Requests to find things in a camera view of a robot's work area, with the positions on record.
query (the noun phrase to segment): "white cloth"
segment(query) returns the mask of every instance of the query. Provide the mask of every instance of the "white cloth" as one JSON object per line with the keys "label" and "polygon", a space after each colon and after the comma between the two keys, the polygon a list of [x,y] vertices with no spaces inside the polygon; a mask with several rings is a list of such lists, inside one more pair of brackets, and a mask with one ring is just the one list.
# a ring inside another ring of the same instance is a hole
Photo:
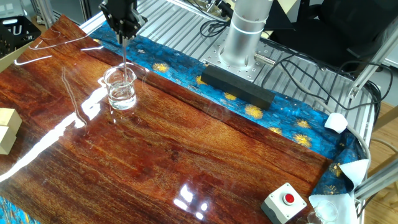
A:
{"label": "white cloth", "polygon": [[[369,159],[363,159],[360,161],[340,165],[341,171],[343,171],[343,173],[353,182],[354,190],[364,179],[366,170],[368,169],[368,164]],[[318,202],[322,200],[327,200],[333,203],[338,210],[338,218],[334,223],[358,223],[359,220],[357,218],[355,209],[354,190],[348,194],[340,195],[311,195],[309,201],[312,207],[316,207]]]}

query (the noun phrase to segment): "black chair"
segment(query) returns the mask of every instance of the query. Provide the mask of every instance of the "black chair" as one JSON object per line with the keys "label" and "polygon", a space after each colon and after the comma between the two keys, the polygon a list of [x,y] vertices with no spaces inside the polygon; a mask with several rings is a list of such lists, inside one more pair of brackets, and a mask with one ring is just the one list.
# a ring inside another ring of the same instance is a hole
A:
{"label": "black chair", "polygon": [[398,0],[301,0],[294,30],[277,30],[271,40],[340,67],[372,57],[382,33],[398,16]]}

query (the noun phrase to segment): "metal pipe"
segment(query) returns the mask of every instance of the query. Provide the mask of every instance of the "metal pipe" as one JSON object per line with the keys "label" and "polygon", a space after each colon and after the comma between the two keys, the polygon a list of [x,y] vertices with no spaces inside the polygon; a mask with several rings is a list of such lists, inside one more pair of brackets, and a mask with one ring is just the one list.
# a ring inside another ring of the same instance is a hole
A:
{"label": "metal pipe", "polygon": [[[386,59],[386,57],[394,50],[395,46],[398,44],[398,27],[390,34],[387,41],[380,47],[377,53],[372,58],[372,63],[381,64]],[[362,89],[365,83],[372,77],[373,73],[376,71],[378,66],[368,65],[361,72],[359,77],[351,86],[351,90],[348,93],[348,97],[354,99],[356,94]]]}
{"label": "metal pipe", "polygon": [[39,5],[45,26],[49,29],[56,21],[50,0],[36,0],[36,2]]}
{"label": "metal pipe", "polygon": [[398,180],[398,159],[362,182],[355,189],[355,198],[365,200]]}
{"label": "metal pipe", "polygon": [[238,0],[225,44],[219,52],[227,65],[248,69],[255,64],[254,54],[261,38],[272,0]]}
{"label": "metal pipe", "polygon": [[269,57],[266,57],[264,55],[261,55],[259,53],[255,53],[254,54],[254,59],[256,61],[258,61],[258,62],[262,62],[262,63],[265,63],[265,64],[270,65],[270,66],[274,66],[275,63],[276,63],[276,61],[274,61],[273,59],[271,59]]}

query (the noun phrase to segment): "wooden table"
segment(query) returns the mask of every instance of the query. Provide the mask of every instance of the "wooden table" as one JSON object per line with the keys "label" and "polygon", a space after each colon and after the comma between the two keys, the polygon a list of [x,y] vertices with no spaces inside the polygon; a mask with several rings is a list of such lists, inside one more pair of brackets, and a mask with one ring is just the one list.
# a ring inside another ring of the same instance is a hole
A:
{"label": "wooden table", "polygon": [[85,36],[64,16],[52,29],[0,73],[0,107],[23,120],[0,174],[26,164],[0,195],[38,221],[270,223],[260,205],[286,182],[308,203],[331,161],[152,72],[114,111],[101,77],[122,58],[59,45]]}

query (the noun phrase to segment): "yellow star pattern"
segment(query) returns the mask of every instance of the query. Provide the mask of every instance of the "yellow star pattern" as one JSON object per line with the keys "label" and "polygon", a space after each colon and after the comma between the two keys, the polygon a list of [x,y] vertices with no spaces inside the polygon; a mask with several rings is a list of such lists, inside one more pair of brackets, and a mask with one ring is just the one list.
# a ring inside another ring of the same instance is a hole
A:
{"label": "yellow star pattern", "polygon": [[336,186],[326,185],[323,188],[323,194],[325,194],[325,195],[336,195],[336,194],[339,194],[339,191],[337,190]]}
{"label": "yellow star pattern", "polygon": [[304,121],[302,119],[297,120],[297,125],[299,125],[302,128],[311,128],[311,126],[308,124],[308,122]]}
{"label": "yellow star pattern", "polygon": [[257,106],[247,105],[244,110],[246,114],[252,116],[254,119],[262,118],[262,111]]}
{"label": "yellow star pattern", "polygon": [[165,64],[165,63],[155,63],[152,66],[152,69],[157,71],[157,72],[165,73],[165,72],[167,72],[169,70],[169,66],[167,64]]}
{"label": "yellow star pattern", "polygon": [[233,96],[229,93],[224,93],[224,96],[227,100],[236,100],[236,96]]}
{"label": "yellow star pattern", "polygon": [[303,134],[295,134],[293,136],[293,139],[295,142],[299,143],[300,145],[304,146],[304,147],[308,147],[310,148],[312,146],[311,144],[311,138],[309,138],[306,135]]}
{"label": "yellow star pattern", "polygon": [[205,82],[203,82],[202,80],[201,80],[201,76],[199,75],[198,77],[197,77],[197,84],[198,85],[207,85]]}
{"label": "yellow star pattern", "polygon": [[336,177],[339,177],[343,171],[340,169],[340,163],[334,163],[330,166],[329,171],[332,172],[333,174],[336,175]]}
{"label": "yellow star pattern", "polygon": [[282,130],[281,130],[280,128],[270,127],[269,129],[270,129],[271,131],[277,133],[277,134],[282,135]]}

